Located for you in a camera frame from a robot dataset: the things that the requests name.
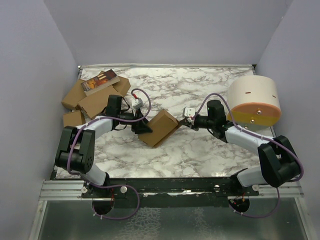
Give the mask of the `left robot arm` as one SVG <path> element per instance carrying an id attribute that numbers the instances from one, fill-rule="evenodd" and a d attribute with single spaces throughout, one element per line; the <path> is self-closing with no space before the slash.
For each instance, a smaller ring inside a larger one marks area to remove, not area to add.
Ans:
<path id="1" fill-rule="evenodd" d="M 122 109 L 126 100 L 120 95 L 110 95 L 106 107 L 93 120 L 79 126 L 66 126 L 61 133 L 55 166 L 93 185 L 94 193 L 101 198 L 110 193 L 111 186 L 109 174 L 94 163 L 96 139 L 115 131 L 118 125 L 131 126 L 136 135 L 153 132 L 147 126 L 146 115 L 141 112 L 142 99 L 135 94 L 132 96 L 131 104 Z"/>

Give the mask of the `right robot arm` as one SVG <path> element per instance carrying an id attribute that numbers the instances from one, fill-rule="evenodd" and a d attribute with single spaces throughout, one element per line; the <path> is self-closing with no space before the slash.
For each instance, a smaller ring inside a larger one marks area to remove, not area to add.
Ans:
<path id="1" fill-rule="evenodd" d="M 241 129 L 227 120 L 225 109 L 219 100 L 206 104 L 207 115 L 200 115 L 191 107 L 182 111 L 180 125 L 194 131 L 206 129 L 216 139 L 242 147 L 259 158 L 259 166 L 246 168 L 232 177 L 229 189 L 240 196 L 253 185 L 270 185 L 274 188 L 290 182 L 302 172 L 290 141 L 284 136 L 276 138 L 258 135 Z"/>

